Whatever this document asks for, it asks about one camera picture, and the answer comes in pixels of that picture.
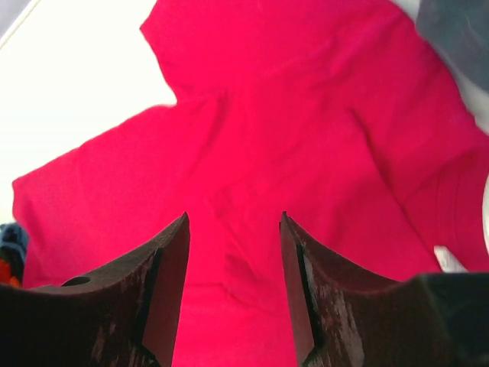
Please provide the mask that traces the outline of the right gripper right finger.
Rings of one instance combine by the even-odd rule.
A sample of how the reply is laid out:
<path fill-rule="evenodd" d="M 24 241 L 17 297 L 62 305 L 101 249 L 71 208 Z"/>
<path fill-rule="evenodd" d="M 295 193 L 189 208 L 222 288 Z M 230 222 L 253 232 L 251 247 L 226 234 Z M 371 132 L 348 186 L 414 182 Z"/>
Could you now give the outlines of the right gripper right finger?
<path fill-rule="evenodd" d="M 488 276 L 393 281 L 317 242 L 289 216 L 280 242 L 301 366 L 486 366 Z"/>

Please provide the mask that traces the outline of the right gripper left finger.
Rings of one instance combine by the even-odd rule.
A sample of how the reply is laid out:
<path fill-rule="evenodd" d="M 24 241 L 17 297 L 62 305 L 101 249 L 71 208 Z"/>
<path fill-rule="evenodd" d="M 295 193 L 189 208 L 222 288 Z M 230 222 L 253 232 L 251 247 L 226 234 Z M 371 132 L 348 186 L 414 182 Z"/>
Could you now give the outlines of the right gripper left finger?
<path fill-rule="evenodd" d="M 3 366 L 169 366 L 189 258 L 182 215 L 59 287 L 1 287 Z"/>

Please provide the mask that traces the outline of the magenta t shirt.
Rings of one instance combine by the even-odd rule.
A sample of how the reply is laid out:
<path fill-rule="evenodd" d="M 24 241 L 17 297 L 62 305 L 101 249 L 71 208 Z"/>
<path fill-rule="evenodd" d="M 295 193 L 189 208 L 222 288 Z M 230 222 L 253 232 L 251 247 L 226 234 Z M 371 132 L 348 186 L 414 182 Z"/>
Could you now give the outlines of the magenta t shirt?
<path fill-rule="evenodd" d="M 488 138 L 389 1 L 159 1 L 141 31 L 176 94 L 13 183 L 24 282 L 59 285 L 189 215 L 173 363 L 294 366 L 288 213 L 370 271 L 488 268 Z"/>

